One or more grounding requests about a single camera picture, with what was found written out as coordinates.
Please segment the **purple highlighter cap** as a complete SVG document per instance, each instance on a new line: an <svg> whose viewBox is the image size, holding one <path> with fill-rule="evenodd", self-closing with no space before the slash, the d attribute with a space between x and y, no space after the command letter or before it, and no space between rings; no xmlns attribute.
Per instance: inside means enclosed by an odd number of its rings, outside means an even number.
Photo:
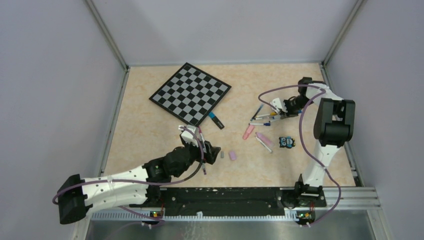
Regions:
<svg viewBox="0 0 424 240"><path fill-rule="evenodd" d="M231 161L235 161L237 159L236 153L234 151L232 151L232 150L228 152L228 156L229 156L229 159Z"/></svg>

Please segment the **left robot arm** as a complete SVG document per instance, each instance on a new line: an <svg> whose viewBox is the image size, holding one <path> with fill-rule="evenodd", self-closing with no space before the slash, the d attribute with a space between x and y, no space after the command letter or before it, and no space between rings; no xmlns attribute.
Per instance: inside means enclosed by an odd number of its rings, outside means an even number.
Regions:
<svg viewBox="0 0 424 240"><path fill-rule="evenodd" d="M126 170L124 172L92 178L79 174L69 176L52 202L58 206L62 225L76 223L88 214L124 205L154 207L160 202L160 187L178 184L173 177L180 177L198 162L196 170L184 181L191 179L204 163L214 164L221 151L218 146L205 141L184 141L163 157Z"/></svg>

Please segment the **grey white marker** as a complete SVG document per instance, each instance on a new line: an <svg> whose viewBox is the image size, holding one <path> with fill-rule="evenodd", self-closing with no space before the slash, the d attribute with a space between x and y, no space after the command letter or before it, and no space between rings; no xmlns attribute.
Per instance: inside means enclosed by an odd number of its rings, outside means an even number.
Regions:
<svg viewBox="0 0 424 240"><path fill-rule="evenodd" d="M255 139L270 153L272 154L273 151L270 147L268 147L259 137L255 136Z"/></svg>

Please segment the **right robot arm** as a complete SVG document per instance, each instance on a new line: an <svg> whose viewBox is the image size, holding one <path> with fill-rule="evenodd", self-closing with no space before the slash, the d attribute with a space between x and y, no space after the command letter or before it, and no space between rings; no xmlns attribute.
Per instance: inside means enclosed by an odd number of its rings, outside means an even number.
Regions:
<svg viewBox="0 0 424 240"><path fill-rule="evenodd" d="M324 178L333 157L353 137L356 111L354 100L339 97L323 81L303 77L298 81L298 93L283 101L283 116L303 116L305 109L315 104L318 107L313 125L316 142L313 153L308 153L311 162L294 189L282 196L281 203L288 209L310 207L324 201Z"/></svg>

